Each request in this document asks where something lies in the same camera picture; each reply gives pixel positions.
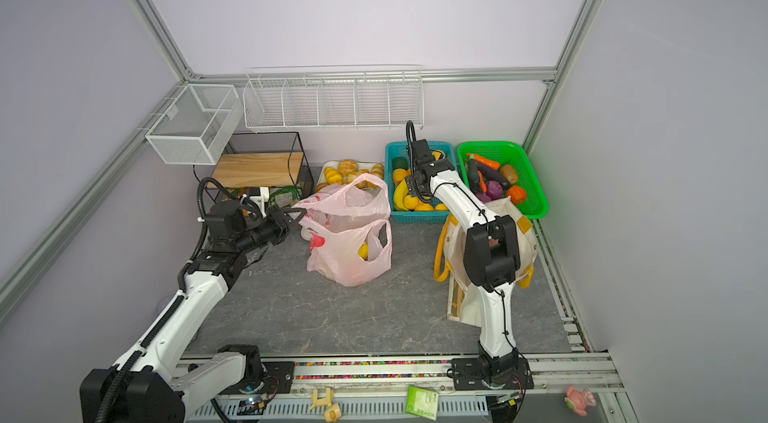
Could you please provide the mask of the pink plastic grocery bag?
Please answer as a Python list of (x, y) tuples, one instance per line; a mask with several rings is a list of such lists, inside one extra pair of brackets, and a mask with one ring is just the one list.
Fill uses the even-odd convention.
[[(307, 270), (345, 287), (373, 281), (392, 266), (393, 236), (384, 180), (365, 173), (330, 185), (294, 205), (307, 210), (299, 223), (310, 242)], [(363, 243), (368, 260), (358, 255)]]

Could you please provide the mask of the white canvas tote bag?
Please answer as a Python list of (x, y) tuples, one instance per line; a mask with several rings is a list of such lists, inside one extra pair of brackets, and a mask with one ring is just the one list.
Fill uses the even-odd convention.
[[(490, 202), (487, 206), (499, 215), (511, 216), (517, 225), (521, 263), (520, 268), (515, 271), (514, 283), (520, 288), (527, 288), (534, 273), (534, 261), (539, 250), (532, 222), (509, 197)], [(433, 268), (434, 278), (437, 282), (449, 281), (448, 319), (481, 327), (480, 293), (477, 289), (470, 289), (471, 281), (463, 261), (465, 241), (465, 231), (456, 217), (450, 214), (441, 230)]]

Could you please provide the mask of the yellow banana bunch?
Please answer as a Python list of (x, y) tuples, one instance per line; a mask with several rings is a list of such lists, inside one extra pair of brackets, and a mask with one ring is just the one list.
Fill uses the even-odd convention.
[(358, 250), (358, 255), (359, 255), (359, 257), (360, 257), (361, 259), (363, 259), (364, 261), (367, 261), (367, 260), (368, 260), (368, 256), (369, 256), (369, 247), (368, 247), (368, 244), (367, 244), (367, 243), (363, 243), (363, 244), (361, 245), (361, 247), (360, 247), (360, 248), (359, 248), (359, 250)]

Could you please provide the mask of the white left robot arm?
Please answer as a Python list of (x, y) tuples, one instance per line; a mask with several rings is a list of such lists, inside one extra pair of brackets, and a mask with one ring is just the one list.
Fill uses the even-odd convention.
[(183, 422), (227, 389), (257, 391), (267, 371), (255, 345), (230, 344), (174, 377), (184, 351), (210, 312), (249, 266), (249, 254), (282, 243), (303, 208), (261, 208), (212, 177), (199, 181), (201, 231), (177, 274), (178, 289), (149, 329), (110, 367), (94, 369), (79, 389), (86, 422)]

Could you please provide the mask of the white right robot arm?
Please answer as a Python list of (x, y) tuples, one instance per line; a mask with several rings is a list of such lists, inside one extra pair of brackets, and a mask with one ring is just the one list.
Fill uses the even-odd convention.
[(511, 295), (516, 274), (523, 269), (523, 233), (511, 216), (498, 215), (471, 194), (450, 161), (434, 157), (428, 142), (416, 137), (412, 121), (405, 131), (409, 194), (423, 203), (438, 199), (465, 234), (462, 262), (470, 286), (477, 290), (481, 315), (478, 368), (466, 376), (492, 389), (514, 383), (523, 392), (529, 388), (529, 366), (511, 324)]

